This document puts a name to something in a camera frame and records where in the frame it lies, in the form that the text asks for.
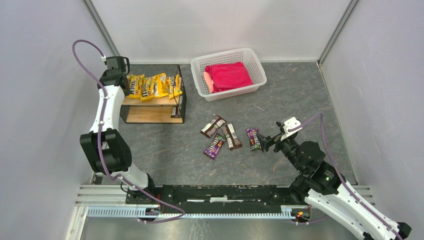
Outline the purple brown M&M bag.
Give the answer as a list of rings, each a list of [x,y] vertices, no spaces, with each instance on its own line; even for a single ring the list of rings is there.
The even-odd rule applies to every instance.
[[[261,142],[258,137],[258,129],[257,128],[247,128],[246,133],[249,139],[250,149],[260,150],[262,148]]]

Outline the yellow M&M bag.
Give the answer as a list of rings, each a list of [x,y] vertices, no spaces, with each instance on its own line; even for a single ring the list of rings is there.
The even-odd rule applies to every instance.
[[[154,98],[155,77],[145,77],[141,84],[141,101],[146,101]]]
[[[128,98],[131,99],[140,99],[142,96],[142,83],[145,75],[133,75],[130,74],[128,76],[128,84],[129,84],[129,95]]]

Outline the yellow candy bag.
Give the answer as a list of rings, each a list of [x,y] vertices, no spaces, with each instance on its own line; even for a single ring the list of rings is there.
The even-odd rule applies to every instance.
[[[168,76],[166,78],[166,86],[169,99],[173,99],[174,97],[183,94],[183,91],[181,90],[181,78],[179,74]]]
[[[162,98],[167,96],[168,87],[167,87],[167,75],[165,73],[160,73],[154,77],[154,98]]]

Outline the purple candy bag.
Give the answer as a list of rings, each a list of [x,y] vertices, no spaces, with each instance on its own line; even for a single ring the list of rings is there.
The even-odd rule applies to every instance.
[[[219,151],[221,150],[221,148],[223,147],[225,143],[226,143],[226,138],[220,133],[216,133],[212,142],[203,151],[203,154],[206,155],[211,160],[215,160],[217,158]]]

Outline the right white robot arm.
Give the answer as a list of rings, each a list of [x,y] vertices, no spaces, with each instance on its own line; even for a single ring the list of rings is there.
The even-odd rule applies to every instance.
[[[331,217],[359,240],[405,240],[412,228],[378,211],[339,173],[325,161],[326,154],[317,142],[298,144],[295,135],[282,139],[258,135],[262,151],[274,147],[282,152],[299,175],[289,186],[291,198],[305,203]]]

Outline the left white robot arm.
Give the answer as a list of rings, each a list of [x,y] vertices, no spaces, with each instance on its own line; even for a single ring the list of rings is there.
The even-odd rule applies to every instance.
[[[153,193],[152,178],[133,164],[129,145],[119,133],[119,119],[128,85],[127,57],[104,58],[107,69],[97,80],[99,103],[89,132],[80,136],[80,145],[95,173],[119,180],[130,191]]]

